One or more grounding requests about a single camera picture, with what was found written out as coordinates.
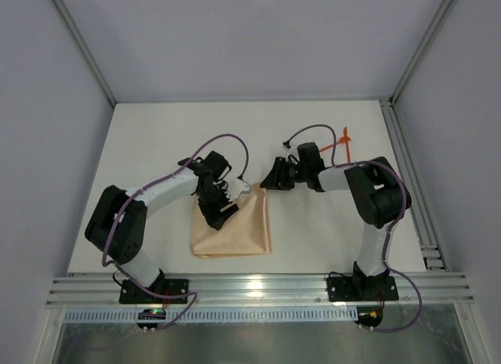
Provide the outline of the peach cloth napkin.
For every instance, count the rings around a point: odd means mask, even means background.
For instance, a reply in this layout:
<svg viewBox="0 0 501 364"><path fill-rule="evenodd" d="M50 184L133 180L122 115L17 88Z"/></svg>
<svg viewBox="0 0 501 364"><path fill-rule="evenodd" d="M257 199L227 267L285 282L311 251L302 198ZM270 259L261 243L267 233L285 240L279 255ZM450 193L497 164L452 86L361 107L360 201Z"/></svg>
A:
<svg viewBox="0 0 501 364"><path fill-rule="evenodd" d="M272 253L267 191L253 184L236 200L239 210L216 230L194 204L190 250L197 258L229 258Z"/></svg>

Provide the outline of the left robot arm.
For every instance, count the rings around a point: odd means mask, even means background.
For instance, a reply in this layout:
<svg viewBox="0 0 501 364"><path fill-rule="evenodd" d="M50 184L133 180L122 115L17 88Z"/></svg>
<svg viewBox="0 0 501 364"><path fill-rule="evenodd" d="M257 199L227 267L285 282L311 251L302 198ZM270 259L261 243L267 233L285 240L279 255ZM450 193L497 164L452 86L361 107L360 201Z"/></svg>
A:
<svg viewBox="0 0 501 364"><path fill-rule="evenodd" d="M195 196L209 227L220 230L238 210L236 199L251 188L240 175L231 181L229 162L215 151L180 160L179 169L139 189L106 187L85 228L85 239L142 293L168 300L165 274L143 250L148 218L185 196Z"/></svg>

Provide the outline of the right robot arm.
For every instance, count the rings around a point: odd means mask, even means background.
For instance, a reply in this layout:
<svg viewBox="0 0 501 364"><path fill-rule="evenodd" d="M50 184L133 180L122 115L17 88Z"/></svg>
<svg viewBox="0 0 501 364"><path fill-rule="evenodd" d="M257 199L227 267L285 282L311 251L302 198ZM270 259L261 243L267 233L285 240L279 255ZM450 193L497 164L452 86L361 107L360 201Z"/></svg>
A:
<svg viewBox="0 0 501 364"><path fill-rule="evenodd" d="M327 167L318 146L298 146L298 156L276 157L260 187L289 191L304 183L317 193L347 190L364 222L362 246L351 275L331 272L330 301L397 301L395 278L387 263L393 228L412 205L408 189L385 157Z"/></svg>

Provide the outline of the orange plastic fork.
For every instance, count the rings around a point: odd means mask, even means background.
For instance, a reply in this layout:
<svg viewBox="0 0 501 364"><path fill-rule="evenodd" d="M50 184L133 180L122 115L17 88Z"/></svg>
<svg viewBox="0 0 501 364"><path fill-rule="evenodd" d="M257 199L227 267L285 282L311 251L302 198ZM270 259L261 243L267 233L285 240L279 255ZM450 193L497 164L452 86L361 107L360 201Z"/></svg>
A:
<svg viewBox="0 0 501 364"><path fill-rule="evenodd" d="M337 140L336 146L337 145L345 145L345 148L346 148L347 152L349 152L349 143L350 143L350 141L351 141L351 138L349 136L342 136L339 140ZM328 145L328 146L324 146L323 148L321 148L319 150L319 152L321 153L321 152L330 150L332 148L334 148L334 144Z"/></svg>

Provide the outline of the orange plastic knife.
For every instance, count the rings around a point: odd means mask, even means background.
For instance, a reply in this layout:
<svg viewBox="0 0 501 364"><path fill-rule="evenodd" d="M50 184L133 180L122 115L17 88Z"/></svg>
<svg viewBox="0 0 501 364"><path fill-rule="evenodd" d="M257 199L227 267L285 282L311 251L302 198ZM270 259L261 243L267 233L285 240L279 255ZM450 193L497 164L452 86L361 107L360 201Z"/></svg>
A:
<svg viewBox="0 0 501 364"><path fill-rule="evenodd" d="M343 128L343 137L341 139L342 139L343 144L345 146L345 152L346 152L347 162L351 163L351 151L350 151L350 141L351 141L351 138L349 137L348 128L347 127Z"/></svg>

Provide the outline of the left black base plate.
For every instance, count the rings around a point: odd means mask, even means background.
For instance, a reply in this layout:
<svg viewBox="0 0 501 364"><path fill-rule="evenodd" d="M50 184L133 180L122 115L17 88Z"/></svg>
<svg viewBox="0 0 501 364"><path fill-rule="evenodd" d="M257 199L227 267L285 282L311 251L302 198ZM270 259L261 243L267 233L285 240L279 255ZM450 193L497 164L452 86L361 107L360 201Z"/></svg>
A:
<svg viewBox="0 0 501 364"><path fill-rule="evenodd" d="M134 284L130 279L122 282L119 303L121 305L186 305L188 302L188 279L160 279L149 288L150 292Z"/></svg>

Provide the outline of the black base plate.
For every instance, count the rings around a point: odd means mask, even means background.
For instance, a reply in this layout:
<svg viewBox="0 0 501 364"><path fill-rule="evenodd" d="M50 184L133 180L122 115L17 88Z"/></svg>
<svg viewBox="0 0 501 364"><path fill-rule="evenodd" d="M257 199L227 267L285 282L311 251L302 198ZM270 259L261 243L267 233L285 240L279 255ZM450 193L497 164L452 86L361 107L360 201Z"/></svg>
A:
<svg viewBox="0 0 501 364"><path fill-rule="evenodd" d="M363 273L350 276L331 272L326 278L329 301L398 301L395 278L388 273L367 277Z"/></svg>
<svg viewBox="0 0 501 364"><path fill-rule="evenodd" d="M186 305L188 302L188 279L160 279L149 288L150 292L134 284L130 279L122 282L119 303L121 305Z"/></svg>

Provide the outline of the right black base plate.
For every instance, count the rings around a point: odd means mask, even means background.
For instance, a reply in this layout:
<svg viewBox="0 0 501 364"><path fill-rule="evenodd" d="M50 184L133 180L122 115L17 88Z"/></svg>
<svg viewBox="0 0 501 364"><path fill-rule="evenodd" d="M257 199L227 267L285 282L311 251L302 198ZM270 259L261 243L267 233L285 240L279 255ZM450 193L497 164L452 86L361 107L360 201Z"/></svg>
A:
<svg viewBox="0 0 501 364"><path fill-rule="evenodd" d="M398 301L395 278L388 273L367 277L363 273L350 276L331 272L326 278L329 301Z"/></svg>

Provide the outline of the right side aluminium rail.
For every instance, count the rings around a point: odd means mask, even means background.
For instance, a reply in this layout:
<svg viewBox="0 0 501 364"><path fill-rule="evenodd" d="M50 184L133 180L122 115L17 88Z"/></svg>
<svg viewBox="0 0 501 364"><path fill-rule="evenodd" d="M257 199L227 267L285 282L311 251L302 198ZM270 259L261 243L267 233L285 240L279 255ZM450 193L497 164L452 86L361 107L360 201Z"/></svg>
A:
<svg viewBox="0 0 501 364"><path fill-rule="evenodd" d="M449 268L439 243L438 231L432 221L430 209L425 202L424 192L420 186L416 167L411 158L409 146L405 140L395 105L389 98L382 99L380 101L380 109L398 170L412 198L410 214L413 218L414 228L420 242L426 270L431 272L448 272Z"/></svg>

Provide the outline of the aluminium rail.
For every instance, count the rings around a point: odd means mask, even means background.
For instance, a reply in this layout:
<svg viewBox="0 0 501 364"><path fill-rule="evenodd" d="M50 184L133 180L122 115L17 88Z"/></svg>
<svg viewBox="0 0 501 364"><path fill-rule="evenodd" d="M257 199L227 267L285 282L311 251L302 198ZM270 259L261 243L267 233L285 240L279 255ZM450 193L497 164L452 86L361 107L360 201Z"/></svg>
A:
<svg viewBox="0 0 501 364"><path fill-rule="evenodd" d="M380 109L398 170L412 198L410 214L413 218L414 228L420 242L426 270L431 272L448 272L449 268L439 243L438 231L432 221L430 209L425 202L424 192L420 186L416 167L411 158L409 146L405 140L395 105L389 98L382 99L380 101Z"/></svg>
<svg viewBox="0 0 501 364"><path fill-rule="evenodd" d="M197 292L199 306L328 305L324 274L175 274ZM473 303L473 291L460 272L415 272L425 304ZM54 279L46 299L49 307L114 306L119 286L105 273L74 274Z"/></svg>

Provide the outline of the aluminium front rail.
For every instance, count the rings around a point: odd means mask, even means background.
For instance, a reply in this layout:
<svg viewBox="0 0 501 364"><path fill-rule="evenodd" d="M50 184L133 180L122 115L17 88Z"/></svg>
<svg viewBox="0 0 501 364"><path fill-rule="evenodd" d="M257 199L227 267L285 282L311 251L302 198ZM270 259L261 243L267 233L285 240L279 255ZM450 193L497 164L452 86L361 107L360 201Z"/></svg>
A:
<svg viewBox="0 0 501 364"><path fill-rule="evenodd" d="M175 274L197 292L199 306L328 305L324 274ZM460 272L415 272L425 304L473 303L473 291ZM74 274L54 279L46 299L49 307L114 306L119 286L105 273Z"/></svg>

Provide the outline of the right frame post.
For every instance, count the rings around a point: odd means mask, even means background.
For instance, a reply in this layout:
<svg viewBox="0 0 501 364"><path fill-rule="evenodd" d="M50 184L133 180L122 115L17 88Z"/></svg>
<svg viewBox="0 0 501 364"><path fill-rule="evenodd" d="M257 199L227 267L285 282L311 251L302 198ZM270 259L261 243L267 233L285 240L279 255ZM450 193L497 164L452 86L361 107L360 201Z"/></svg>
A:
<svg viewBox="0 0 501 364"><path fill-rule="evenodd" d="M395 90L391 95L389 101L392 106L394 106L402 94L406 90L407 86L413 79L413 76L417 72L420 64L426 58L426 55L430 51L432 45L434 44L437 36L439 35L441 29L443 28L445 21L450 16L458 0L441 0L437 9L434 11L425 32L420 38L417 47L413 51L409 62L406 64L401 77L398 79L398 83L395 86Z"/></svg>

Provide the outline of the frame post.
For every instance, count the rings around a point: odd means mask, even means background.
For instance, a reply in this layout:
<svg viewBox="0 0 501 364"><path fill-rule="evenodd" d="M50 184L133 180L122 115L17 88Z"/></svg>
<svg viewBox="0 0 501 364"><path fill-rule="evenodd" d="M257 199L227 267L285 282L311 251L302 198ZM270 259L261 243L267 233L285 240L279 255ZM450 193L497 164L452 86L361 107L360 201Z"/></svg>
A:
<svg viewBox="0 0 501 364"><path fill-rule="evenodd" d="M406 64L401 77L398 79L398 83L395 86L395 90L391 95L389 101L392 106L394 106L402 94L406 90L407 86L413 79L413 76L417 72L420 64L426 58L426 55L430 51L432 45L434 44L437 36L439 35L441 29L443 28L445 21L450 16L458 0L441 0L437 9L434 11L425 32L420 38L417 47L413 51L409 62Z"/></svg>
<svg viewBox="0 0 501 364"><path fill-rule="evenodd" d="M106 78L99 67L95 57L92 54L91 49L88 47L87 42L83 34L81 33L77 23L75 22L69 8L64 0L49 0L52 4L54 10L56 11L58 17L62 21L64 27L66 28L72 42L75 44L81 58L84 60L87 68L89 69L92 77L94 78L96 84L99 86L100 91L106 97L106 101L110 104L112 108L117 105L117 99L112 93Z"/></svg>

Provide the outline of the left frame post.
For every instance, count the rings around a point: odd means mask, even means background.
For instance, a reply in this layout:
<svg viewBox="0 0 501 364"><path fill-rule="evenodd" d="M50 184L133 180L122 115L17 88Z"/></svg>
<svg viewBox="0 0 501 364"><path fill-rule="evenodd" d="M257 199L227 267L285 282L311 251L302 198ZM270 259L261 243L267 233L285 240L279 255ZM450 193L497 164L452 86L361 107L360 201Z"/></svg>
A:
<svg viewBox="0 0 501 364"><path fill-rule="evenodd" d="M94 78L96 84L99 86L100 91L106 97L106 101L110 104L112 108L117 105L117 99L112 93L106 78L99 67L95 57L92 54L91 49L88 47L87 42L83 34L81 33L77 23L75 22L69 8L64 0L49 0L52 4L54 10L56 11L58 17L62 21L64 27L66 28L72 42L75 44L81 58L84 60L87 68L89 69L92 77Z"/></svg>

